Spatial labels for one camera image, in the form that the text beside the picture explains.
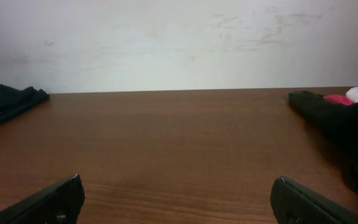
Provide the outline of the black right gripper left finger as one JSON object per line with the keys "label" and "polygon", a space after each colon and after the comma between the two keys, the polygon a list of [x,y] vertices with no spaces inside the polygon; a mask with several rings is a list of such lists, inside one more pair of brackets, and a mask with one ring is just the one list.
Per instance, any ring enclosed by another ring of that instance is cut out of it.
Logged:
{"label": "black right gripper left finger", "polygon": [[75,174],[1,210],[0,224],[76,224],[84,201],[84,187]]}

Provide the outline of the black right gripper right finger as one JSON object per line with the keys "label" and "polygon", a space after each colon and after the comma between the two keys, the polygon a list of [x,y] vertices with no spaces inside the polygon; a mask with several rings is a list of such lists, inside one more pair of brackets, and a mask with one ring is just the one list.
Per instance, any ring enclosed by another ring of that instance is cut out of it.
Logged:
{"label": "black right gripper right finger", "polygon": [[358,224],[358,215],[304,185],[280,176],[270,204],[278,224]]}

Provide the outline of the black t-shirt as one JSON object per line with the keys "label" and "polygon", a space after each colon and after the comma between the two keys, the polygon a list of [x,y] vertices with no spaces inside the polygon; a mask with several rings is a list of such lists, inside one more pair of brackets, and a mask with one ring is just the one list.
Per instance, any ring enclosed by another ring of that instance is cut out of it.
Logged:
{"label": "black t-shirt", "polygon": [[344,180],[358,194],[358,103],[332,103],[310,91],[289,93],[288,102],[346,157],[349,167],[344,171]]}

